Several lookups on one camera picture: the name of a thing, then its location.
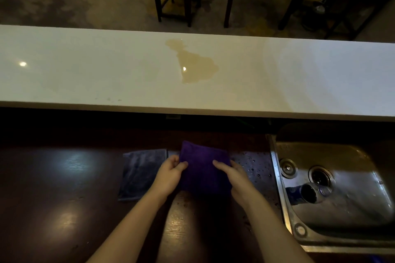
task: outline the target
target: concrete floor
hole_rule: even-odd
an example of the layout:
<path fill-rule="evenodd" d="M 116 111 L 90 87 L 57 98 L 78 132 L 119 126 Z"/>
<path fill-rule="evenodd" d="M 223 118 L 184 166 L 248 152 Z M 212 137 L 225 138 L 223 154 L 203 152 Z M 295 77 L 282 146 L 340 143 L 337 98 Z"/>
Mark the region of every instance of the concrete floor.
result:
<path fill-rule="evenodd" d="M 224 29 L 226 2 L 203 0 L 188 28 L 179 20 L 164 18 L 159 23 L 154 0 L 0 0 L 0 23 L 290 38 L 324 36 L 323 32 L 305 31 L 295 16 L 284 31 L 277 29 L 290 0 L 234 0 L 230 27 Z M 165 10 L 183 13 L 183 3 L 169 2 Z"/>

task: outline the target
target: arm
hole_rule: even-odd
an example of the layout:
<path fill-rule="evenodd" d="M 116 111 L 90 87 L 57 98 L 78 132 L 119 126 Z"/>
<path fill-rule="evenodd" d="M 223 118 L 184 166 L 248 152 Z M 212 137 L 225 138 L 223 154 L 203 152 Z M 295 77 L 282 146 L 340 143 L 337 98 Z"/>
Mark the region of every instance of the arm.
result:
<path fill-rule="evenodd" d="M 181 172 L 188 166 L 170 156 L 160 167 L 148 192 L 124 217 L 87 263 L 134 263 L 159 208 L 176 188 Z"/>
<path fill-rule="evenodd" d="M 228 175 L 232 196 L 246 212 L 266 263 L 313 263 L 240 165 L 234 161 L 232 167 L 217 161 L 213 164 Z"/>

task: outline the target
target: liquid spill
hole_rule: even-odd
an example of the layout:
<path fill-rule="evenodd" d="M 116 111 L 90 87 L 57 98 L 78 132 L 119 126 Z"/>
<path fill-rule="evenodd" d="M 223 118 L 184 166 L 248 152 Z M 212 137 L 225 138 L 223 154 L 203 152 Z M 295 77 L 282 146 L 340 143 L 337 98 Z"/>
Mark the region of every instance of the liquid spill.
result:
<path fill-rule="evenodd" d="M 182 83 L 196 83 L 200 80 L 211 79 L 219 70 L 212 58 L 184 50 L 186 46 L 181 39 L 167 40 L 166 45 L 177 52 Z"/>

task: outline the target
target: white countertop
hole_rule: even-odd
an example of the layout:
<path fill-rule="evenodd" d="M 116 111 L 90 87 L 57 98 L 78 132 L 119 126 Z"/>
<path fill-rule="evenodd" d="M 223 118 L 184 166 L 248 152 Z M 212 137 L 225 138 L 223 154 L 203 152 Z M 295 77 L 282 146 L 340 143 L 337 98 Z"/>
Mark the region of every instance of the white countertop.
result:
<path fill-rule="evenodd" d="M 395 120 L 395 44 L 0 25 L 0 105 Z"/>

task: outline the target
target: hand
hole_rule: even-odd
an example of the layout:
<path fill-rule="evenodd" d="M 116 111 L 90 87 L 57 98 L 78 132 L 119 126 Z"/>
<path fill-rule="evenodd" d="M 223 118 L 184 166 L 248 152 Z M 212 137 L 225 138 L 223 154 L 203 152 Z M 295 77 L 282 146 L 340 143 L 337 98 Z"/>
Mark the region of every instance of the hand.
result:
<path fill-rule="evenodd" d="M 179 162 L 177 155 L 171 155 L 160 166 L 155 181 L 149 189 L 165 202 L 167 196 L 177 187 L 181 178 L 181 172 L 188 166 L 188 162 Z"/>
<path fill-rule="evenodd" d="M 244 210 L 246 210 L 246 207 L 249 205 L 252 197 L 259 192 L 248 179 L 244 169 L 233 160 L 230 161 L 232 167 L 216 160 L 213 160 L 213 164 L 217 169 L 226 173 L 230 184 L 232 184 L 231 193 L 233 198 L 239 203 L 240 206 L 243 207 Z"/>

